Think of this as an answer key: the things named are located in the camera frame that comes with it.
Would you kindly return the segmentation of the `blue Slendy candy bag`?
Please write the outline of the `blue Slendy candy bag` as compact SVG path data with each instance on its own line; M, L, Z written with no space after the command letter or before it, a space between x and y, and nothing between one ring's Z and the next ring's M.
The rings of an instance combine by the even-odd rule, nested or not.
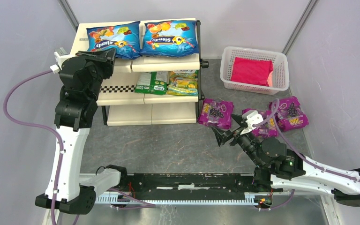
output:
M145 23L142 56L185 57L199 53L196 20Z

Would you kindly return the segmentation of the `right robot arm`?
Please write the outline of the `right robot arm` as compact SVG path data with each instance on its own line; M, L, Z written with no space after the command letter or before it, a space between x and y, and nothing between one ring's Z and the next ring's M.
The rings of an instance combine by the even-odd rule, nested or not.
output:
M252 185L256 190L292 189L328 195L342 205L360 207L360 168L343 170L319 163L275 137L259 140L253 131L263 122L256 110L231 115L239 127L224 131L214 127L219 146L238 145L255 164Z

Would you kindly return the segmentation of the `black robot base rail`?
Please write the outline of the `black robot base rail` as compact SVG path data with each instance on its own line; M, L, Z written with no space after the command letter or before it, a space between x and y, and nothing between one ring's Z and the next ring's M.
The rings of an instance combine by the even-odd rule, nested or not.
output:
M97 197L97 204L258 205L281 188L257 185L247 173L133 173Z

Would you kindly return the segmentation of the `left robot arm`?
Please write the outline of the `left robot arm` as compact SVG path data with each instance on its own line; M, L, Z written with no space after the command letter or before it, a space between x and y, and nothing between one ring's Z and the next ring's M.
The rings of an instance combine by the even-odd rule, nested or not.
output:
M113 75L115 56L115 49L56 55L52 71L62 82L54 117L57 143L51 180L45 192L36 197L37 206L86 215L101 194L125 183L126 168L115 165L80 181L83 150L98 109L101 84Z

